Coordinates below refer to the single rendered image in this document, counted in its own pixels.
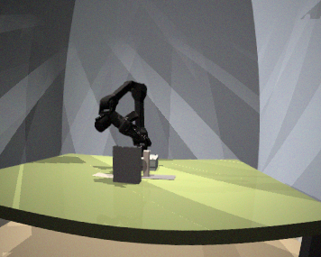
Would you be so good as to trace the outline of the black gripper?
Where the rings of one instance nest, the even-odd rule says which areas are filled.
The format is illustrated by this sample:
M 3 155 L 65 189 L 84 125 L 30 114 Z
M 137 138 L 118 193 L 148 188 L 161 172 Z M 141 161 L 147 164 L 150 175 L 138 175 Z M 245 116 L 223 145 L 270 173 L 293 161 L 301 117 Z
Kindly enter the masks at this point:
M 130 123 L 128 120 L 124 120 L 123 116 L 118 115 L 115 118 L 113 125 L 119 129 L 121 134 L 137 140 L 145 141 L 145 139 L 139 133 L 138 127 L 135 124 Z

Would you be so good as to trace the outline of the grey open-top bin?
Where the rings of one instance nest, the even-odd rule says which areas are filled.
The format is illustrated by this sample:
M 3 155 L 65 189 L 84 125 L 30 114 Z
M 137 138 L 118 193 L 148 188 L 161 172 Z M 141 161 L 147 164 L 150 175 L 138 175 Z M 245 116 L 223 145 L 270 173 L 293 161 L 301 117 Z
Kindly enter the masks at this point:
M 142 181 L 142 147 L 113 146 L 113 182 L 139 184 Z

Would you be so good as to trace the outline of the pale pink box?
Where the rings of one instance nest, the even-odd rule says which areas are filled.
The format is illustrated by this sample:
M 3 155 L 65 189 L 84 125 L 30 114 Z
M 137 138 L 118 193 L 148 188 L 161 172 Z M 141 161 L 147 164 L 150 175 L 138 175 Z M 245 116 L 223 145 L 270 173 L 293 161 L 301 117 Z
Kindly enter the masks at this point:
M 142 169 L 143 169 L 143 176 L 148 177 L 150 175 L 150 151 L 143 152 Z

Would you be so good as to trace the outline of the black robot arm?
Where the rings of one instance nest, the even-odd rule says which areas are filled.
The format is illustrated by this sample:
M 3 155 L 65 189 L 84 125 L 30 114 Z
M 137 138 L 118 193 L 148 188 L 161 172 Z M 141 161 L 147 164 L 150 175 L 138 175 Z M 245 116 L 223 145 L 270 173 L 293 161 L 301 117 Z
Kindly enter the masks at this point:
M 115 92 L 112 93 L 112 95 L 101 98 L 98 109 L 98 114 L 100 116 L 96 118 L 95 128 L 99 133 L 102 133 L 114 123 L 115 118 L 120 115 L 115 111 L 119 99 L 130 91 L 134 99 L 134 111 L 123 117 L 123 119 L 128 120 L 130 123 L 135 120 L 135 125 L 138 127 L 138 131 L 145 141 L 132 138 L 133 146 L 137 146 L 137 148 L 142 147 L 143 156 L 143 152 L 147 151 L 147 147 L 151 147 L 148 132 L 144 127 L 143 100 L 147 95 L 147 87 L 144 84 L 136 83 L 132 80 L 125 81 Z M 109 110 L 104 111 L 104 109 Z

